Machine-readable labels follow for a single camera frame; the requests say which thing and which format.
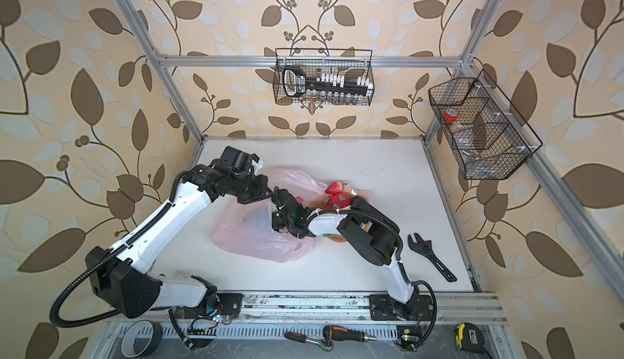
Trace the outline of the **pink plastic bag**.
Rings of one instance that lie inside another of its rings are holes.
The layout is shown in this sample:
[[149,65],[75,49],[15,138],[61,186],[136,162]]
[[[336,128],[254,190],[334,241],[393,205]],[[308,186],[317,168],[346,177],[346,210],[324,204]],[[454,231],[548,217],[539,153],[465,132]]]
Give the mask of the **pink plastic bag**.
[[[273,169],[266,172],[270,188],[285,188],[304,206],[319,206],[327,185],[301,170]],[[212,242],[229,253],[277,263],[294,262],[306,255],[313,239],[297,239],[271,226],[272,202],[267,199],[248,205],[233,200],[227,204],[211,231]]]

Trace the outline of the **yellow black tape measure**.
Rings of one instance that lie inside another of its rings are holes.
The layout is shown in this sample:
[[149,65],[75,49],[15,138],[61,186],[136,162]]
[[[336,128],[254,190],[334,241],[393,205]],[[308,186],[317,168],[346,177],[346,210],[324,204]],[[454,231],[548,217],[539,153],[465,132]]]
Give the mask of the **yellow black tape measure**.
[[484,333],[472,323],[462,323],[456,328],[456,344],[461,351],[487,354]]

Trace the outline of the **black adjustable wrench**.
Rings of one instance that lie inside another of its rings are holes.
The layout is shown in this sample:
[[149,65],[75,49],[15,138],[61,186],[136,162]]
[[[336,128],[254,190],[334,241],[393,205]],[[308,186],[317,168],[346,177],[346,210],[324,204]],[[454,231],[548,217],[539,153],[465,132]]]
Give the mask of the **black adjustable wrench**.
[[424,240],[418,233],[408,235],[407,238],[409,248],[418,255],[426,258],[435,269],[446,279],[447,282],[454,283],[458,281],[458,278],[453,274],[447,266],[445,266],[439,258],[437,258],[432,248],[432,242],[430,240]]

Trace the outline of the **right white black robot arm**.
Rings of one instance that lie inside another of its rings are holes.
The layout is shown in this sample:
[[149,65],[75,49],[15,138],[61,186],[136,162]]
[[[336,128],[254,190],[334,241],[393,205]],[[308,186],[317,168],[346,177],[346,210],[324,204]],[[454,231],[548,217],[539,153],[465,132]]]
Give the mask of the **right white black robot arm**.
[[338,235],[363,259],[380,268],[393,317],[405,321],[419,317],[419,289],[427,289],[432,312],[427,329],[419,337],[399,338],[399,345],[407,351],[415,352],[424,345],[436,324],[437,298],[428,282],[409,279],[401,261],[404,242],[395,222],[361,197],[346,208],[318,209],[303,206],[288,190],[276,187],[271,200],[275,206],[271,217],[274,231],[288,232],[299,240]]

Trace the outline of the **clear bottle red cap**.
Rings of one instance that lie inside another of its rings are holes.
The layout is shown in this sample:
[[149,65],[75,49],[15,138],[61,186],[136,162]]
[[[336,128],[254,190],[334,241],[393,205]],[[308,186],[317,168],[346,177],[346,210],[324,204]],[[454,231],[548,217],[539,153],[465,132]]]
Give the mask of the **clear bottle red cap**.
[[443,121],[450,134],[458,140],[473,138],[473,128],[470,123],[460,120],[459,110],[447,107],[443,112]]

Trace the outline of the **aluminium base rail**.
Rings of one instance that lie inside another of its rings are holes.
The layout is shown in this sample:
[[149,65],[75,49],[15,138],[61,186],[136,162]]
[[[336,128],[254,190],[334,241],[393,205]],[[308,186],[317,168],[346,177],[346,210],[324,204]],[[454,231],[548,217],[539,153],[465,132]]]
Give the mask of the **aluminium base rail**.
[[222,292],[224,311],[213,319],[196,319],[188,310],[175,320],[184,333],[200,339],[280,339],[286,331],[320,338],[326,325],[365,331],[379,340],[393,340],[400,325],[426,329],[429,324],[480,327],[508,323],[497,295],[484,292],[438,292],[432,304],[422,290],[418,314],[407,319],[391,313],[380,292]]

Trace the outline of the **peach scalloped plastic plate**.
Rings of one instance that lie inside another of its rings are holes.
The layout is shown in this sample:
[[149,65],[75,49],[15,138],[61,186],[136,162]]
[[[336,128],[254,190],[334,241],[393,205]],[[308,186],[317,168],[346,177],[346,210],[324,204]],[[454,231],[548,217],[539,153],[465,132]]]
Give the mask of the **peach scalloped plastic plate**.
[[325,189],[325,195],[317,197],[310,203],[310,207],[323,210],[343,209],[351,206],[352,201],[356,197],[364,198],[367,201],[370,200],[368,192],[358,191],[347,183],[334,181]]

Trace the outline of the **red toy dragon fruit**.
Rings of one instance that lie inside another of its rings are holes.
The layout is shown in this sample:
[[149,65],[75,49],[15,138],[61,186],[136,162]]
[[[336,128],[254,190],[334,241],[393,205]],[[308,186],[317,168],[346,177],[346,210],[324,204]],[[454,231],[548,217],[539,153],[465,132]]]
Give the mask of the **red toy dragon fruit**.
[[352,205],[354,198],[357,196],[358,194],[354,191],[344,191],[342,193],[331,195],[325,204],[325,208],[329,210],[345,209]]

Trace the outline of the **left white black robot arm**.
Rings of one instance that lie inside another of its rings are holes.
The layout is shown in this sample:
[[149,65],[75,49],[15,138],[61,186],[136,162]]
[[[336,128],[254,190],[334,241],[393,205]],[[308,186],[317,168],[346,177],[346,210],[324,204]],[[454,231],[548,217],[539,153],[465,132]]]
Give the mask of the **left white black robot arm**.
[[[198,164],[180,172],[169,198],[141,225],[104,250],[88,253],[87,269],[54,301],[50,323],[58,328],[82,327],[122,314],[138,318],[151,310],[167,310],[173,317],[186,309],[197,318],[221,314],[217,288],[200,276],[172,278],[156,276],[152,268],[160,253],[199,212],[220,197],[234,196],[243,204],[268,199],[267,177],[258,174],[261,159],[228,146],[210,165]],[[63,303],[83,282],[111,310],[89,318],[66,320]]]

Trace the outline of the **orange black screwdriver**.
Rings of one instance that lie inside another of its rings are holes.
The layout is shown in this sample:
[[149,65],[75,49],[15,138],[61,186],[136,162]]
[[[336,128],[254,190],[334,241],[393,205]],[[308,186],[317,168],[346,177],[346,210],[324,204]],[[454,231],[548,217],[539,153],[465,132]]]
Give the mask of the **orange black screwdriver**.
[[365,331],[357,331],[334,325],[328,325],[323,328],[323,338],[332,341],[354,341],[359,343],[377,341],[375,336]]

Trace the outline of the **red toy strawberry top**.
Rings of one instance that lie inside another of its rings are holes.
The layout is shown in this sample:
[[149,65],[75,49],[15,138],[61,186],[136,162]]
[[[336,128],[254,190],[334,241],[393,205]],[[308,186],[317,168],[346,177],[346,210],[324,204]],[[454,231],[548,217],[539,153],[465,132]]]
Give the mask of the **red toy strawberry top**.
[[325,190],[328,195],[334,195],[345,191],[346,183],[341,181],[334,181]]

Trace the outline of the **red black ratchet wrench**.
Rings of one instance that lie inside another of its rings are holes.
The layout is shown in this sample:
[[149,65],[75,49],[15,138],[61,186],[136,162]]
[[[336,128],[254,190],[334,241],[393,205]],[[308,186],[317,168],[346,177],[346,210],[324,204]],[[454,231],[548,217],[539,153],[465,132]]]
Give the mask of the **red black ratchet wrench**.
[[295,333],[293,331],[286,331],[286,333],[284,333],[284,338],[287,340],[295,341],[297,343],[313,344],[325,352],[333,351],[333,342],[331,342],[330,340],[313,339],[309,336],[306,336],[300,333]]

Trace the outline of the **black tape roll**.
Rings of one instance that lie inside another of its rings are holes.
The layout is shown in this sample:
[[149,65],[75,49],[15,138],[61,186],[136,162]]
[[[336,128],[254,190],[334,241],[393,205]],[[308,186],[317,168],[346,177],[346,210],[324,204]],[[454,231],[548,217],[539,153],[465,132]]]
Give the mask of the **black tape roll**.
[[160,323],[142,320],[133,323],[123,335],[120,350],[126,358],[143,358],[152,355],[163,340]]

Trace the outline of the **black socket holder tool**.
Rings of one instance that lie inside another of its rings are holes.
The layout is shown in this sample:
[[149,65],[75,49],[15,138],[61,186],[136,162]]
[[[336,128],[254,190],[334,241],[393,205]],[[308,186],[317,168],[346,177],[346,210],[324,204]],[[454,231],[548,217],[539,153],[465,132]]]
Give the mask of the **black socket holder tool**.
[[281,77],[284,92],[289,97],[351,98],[372,97],[375,86],[367,78],[359,76],[356,82],[347,81],[346,75],[321,73],[308,77],[302,68],[287,66]]

